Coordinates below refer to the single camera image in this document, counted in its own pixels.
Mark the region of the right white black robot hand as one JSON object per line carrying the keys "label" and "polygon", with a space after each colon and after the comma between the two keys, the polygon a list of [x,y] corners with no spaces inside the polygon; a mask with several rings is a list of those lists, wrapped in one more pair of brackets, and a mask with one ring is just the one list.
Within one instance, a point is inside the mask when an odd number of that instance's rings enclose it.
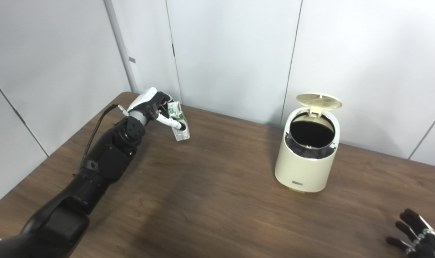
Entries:
{"label": "right white black robot hand", "polygon": [[405,209],[399,215],[395,227],[404,233],[411,243],[387,237],[386,243],[401,250],[408,258],[435,258],[435,230],[426,220],[412,209]]}

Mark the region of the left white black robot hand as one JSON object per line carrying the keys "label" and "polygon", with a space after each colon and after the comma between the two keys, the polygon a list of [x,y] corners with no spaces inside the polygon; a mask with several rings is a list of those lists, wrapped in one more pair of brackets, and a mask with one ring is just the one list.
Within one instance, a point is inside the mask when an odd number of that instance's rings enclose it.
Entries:
{"label": "left white black robot hand", "polygon": [[157,121],[176,130],[186,130],[185,123],[170,116],[168,110],[170,103],[174,103],[174,99],[169,94],[151,87],[130,104],[127,110],[128,116],[139,120],[143,126],[150,121]]}

